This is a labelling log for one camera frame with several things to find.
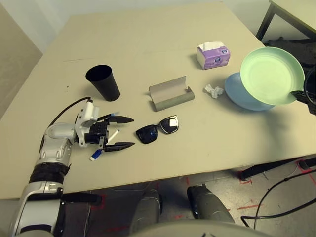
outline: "white marker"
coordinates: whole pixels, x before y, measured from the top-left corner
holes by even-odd
[[[111,137],[108,138],[108,143],[110,143],[112,141],[113,138],[115,138],[116,135],[118,135],[118,133],[120,132],[120,129],[118,128]]]
[[[120,132],[120,129],[117,129],[111,137],[108,138],[108,142],[107,144],[113,140],[113,138],[118,135],[118,133]],[[93,155],[90,157],[91,161],[95,161],[102,153],[104,152],[104,150],[96,150],[95,153],[93,153]]]

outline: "blue plate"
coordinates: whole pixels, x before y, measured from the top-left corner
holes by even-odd
[[[240,73],[234,73],[226,79],[225,91],[235,104],[248,110],[264,111],[274,107],[253,98],[243,86]]]

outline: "table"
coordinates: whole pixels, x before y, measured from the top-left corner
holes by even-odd
[[[225,67],[202,70],[197,46],[222,41],[232,52]],[[0,198],[18,198],[37,161],[41,137],[48,124],[73,101],[92,96],[100,116],[112,112],[135,119],[111,125],[121,133],[115,141],[136,144],[89,157],[96,145],[73,146],[65,192],[76,192],[194,173],[267,163],[316,152],[315,117],[306,105],[294,102],[266,113],[247,112],[224,94],[212,99],[203,91],[211,83],[238,72],[243,58],[263,47],[220,2],[169,6],[70,18],[35,66],[0,121]],[[106,102],[85,79],[98,64],[110,65],[121,96]],[[148,87],[187,76],[195,99],[155,112]],[[73,123],[84,104],[59,119]],[[179,130],[158,133],[144,145],[135,131],[177,115]]]
[[[262,40],[275,14],[312,40],[316,39],[315,0],[270,0],[269,2],[270,7],[256,35],[259,40]]]

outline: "black sunglasses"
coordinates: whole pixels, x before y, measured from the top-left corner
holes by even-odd
[[[171,134],[178,130],[179,123],[176,115],[163,119],[158,125],[148,125],[136,131],[136,135],[142,143],[148,144],[157,139],[157,128],[161,128],[165,134]]]

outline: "green plate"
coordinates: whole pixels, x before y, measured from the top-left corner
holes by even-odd
[[[269,105],[285,105],[296,98],[290,93],[302,90],[304,71],[290,53],[264,47],[249,53],[240,68],[243,86],[257,100]]]

